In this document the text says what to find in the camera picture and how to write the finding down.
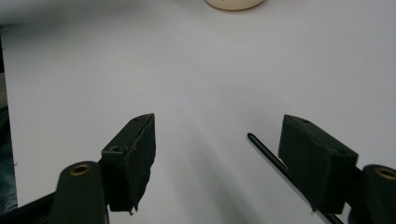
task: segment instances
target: screw hole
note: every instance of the screw hole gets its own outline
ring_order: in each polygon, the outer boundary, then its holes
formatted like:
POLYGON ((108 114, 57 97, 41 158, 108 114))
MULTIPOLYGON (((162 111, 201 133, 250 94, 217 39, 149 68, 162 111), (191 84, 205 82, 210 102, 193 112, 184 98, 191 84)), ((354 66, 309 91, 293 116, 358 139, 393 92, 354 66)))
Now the screw hole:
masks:
POLYGON ((340 155, 345 155, 347 154, 344 150, 337 150, 337 153, 340 155))
POLYGON ((120 147, 111 147, 110 150, 112 151, 121 151, 120 147))
POLYGON ((386 168, 376 168, 376 173, 386 179, 396 180, 396 173, 386 168))
POLYGON ((90 166, 88 164, 78 165, 70 170, 70 175, 84 175, 89 170, 90 170, 90 166))

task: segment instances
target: white table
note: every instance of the white table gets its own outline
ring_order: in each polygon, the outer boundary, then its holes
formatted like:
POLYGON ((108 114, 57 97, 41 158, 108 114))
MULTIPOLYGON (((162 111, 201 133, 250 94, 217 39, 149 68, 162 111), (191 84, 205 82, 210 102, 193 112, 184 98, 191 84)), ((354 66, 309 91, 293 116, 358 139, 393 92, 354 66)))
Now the white table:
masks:
POLYGON ((396 167, 393 0, 240 12, 203 0, 4 2, 0 22, 28 21, 2 33, 20 205, 150 112, 147 192, 111 223, 322 223, 246 138, 277 152, 284 114, 354 149, 360 168, 396 167))

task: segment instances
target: black rod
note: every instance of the black rod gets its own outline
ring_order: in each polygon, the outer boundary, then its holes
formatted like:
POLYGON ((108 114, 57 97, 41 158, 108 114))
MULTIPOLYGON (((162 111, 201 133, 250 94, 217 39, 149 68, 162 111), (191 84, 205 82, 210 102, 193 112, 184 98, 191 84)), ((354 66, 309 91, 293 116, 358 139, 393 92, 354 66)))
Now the black rod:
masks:
MULTIPOLYGON (((253 133, 248 133, 247 138, 253 143, 254 146, 276 167, 283 176, 285 176, 291 184, 293 184, 292 180, 290 179, 288 168, 280 161, 274 153, 265 146, 265 144, 260 141, 253 133)), ((336 215, 334 214, 322 214, 330 223, 332 224, 344 224, 336 215)))

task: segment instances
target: brass insert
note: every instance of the brass insert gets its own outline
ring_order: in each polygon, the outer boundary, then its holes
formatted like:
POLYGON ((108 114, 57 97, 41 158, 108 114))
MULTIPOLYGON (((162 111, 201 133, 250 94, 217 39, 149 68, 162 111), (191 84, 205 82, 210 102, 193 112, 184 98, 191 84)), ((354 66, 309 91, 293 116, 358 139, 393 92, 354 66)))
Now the brass insert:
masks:
POLYGON ((85 175, 88 171, 90 171, 90 165, 81 164, 73 167, 70 170, 70 175, 85 175))
POLYGON ((381 167, 381 168, 376 168, 375 171, 378 175, 381 175, 382 177, 385 177, 386 179, 396 180, 396 172, 394 172, 390 169, 381 167))

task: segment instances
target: cup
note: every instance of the cup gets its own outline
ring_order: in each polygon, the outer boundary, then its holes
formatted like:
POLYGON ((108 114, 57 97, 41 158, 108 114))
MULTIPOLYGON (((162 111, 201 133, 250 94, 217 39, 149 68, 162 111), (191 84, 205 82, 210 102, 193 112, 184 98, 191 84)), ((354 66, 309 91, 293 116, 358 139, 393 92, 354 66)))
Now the cup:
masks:
POLYGON ((206 0, 212 7, 231 11, 255 7, 262 1, 263 0, 206 0))

